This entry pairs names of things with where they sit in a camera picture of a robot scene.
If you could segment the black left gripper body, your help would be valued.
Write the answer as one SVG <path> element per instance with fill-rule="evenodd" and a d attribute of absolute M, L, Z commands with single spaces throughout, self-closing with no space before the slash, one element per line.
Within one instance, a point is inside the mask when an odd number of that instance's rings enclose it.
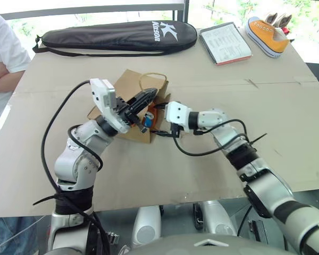
<path fill-rule="evenodd" d="M 132 97 L 128 101 L 125 101 L 122 97 L 117 97 L 115 112 L 121 118 L 121 120 L 127 125 L 134 125 L 138 123 L 138 116 L 133 108 L 133 103 L 136 102 L 136 98 Z"/>

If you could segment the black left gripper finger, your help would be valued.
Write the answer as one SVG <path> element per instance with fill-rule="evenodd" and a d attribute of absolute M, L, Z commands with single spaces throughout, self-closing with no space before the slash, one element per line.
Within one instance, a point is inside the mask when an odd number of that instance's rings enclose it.
<path fill-rule="evenodd" d="M 127 102 L 127 104 L 129 105 L 129 111 L 132 113 L 141 112 L 155 99 L 156 94 L 156 88 L 145 89 L 137 93 Z"/>
<path fill-rule="evenodd" d="M 130 122 L 130 126 L 137 126 L 141 133 L 147 132 L 147 128 L 143 126 L 137 114 L 133 114 L 133 113 L 128 114 L 127 118 L 128 118 L 128 121 Z"/>

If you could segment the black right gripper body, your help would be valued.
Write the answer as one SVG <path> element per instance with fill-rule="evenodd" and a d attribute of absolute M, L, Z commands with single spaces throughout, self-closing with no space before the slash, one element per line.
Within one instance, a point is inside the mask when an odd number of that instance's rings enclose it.
<path fill-rule="evenodd" d="M 173 138 L 179 138 L 182 127 L 178 124 L 171 123 L 171 133 Z"/>

